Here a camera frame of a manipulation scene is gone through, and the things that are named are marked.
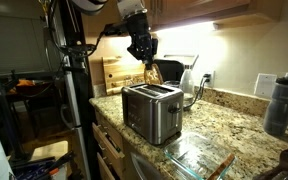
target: black water bottle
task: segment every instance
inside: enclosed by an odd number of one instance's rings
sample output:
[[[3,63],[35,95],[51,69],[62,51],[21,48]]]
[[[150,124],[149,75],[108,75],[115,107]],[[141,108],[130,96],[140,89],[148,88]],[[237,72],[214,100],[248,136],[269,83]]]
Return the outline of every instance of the black water bottle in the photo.
[[[265,117],[264,130],[273,136],[282,136],[288,125],[288,73],[277,78]]]

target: wooden cutting board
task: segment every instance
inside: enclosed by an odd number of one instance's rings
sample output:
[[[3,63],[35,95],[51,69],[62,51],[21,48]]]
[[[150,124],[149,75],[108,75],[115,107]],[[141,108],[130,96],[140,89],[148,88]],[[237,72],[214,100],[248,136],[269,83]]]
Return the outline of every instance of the wooden cutting board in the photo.
[[[103,57],[106,94],[118,94],[123,86],[144,82],[144,67],[137,60]]]

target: drawer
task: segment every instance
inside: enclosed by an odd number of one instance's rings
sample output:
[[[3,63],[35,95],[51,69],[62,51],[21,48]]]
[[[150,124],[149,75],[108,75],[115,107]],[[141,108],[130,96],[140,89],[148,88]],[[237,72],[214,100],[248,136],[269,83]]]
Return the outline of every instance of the drawer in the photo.
[[[122,179],[124,171],[124,154],[122,151],[117,151],[112,143],[108,140],[105,132],[102,132],[98,126],[92,124],[94,137],[97,140],[103,155],[107,158],[105,162],[111,164],[119,177]]]
[[[100,168],[100,174],[103,180],[115,180],[114,176],[112,175],[110,169],[106,166],[103,158],[99,153],[97,153],[97,160],[98,165]]]
[[[103,127],[103,130],[109,135],[111,141],[113,141],[116,146],[118,146],[123,151],[123,140],[120,133],[116,131],[98,111],[96,111],[95,114],[98,125]]]

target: granite countertop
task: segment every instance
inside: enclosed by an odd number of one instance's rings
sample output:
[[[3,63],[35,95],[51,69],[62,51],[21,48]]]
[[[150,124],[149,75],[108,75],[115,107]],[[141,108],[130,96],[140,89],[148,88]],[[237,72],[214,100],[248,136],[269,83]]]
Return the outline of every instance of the granite countertop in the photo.
[[[121,95],[93,98],[90,103],[167,179],[178,179],[173,163],[163,153],[163,147],[170,142],[153,146],[127,127],[123,123]],[[182,123],[180,134],[199,133],[237,156],[226,179],[252,179],[277,166],[280,152],[288,149],[287,142],[264,132],[262,118],[205,101],[196,102],[189,112],[184,112]]]

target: stainless steel toaster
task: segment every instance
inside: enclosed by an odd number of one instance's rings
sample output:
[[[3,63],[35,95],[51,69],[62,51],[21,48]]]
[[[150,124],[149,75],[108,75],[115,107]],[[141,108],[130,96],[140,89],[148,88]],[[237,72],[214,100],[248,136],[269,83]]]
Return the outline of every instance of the stainless steel toaster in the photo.
[[[149,143],[162,144],[182,130],[183,92],[165,85],[122,88],[124,123]]]

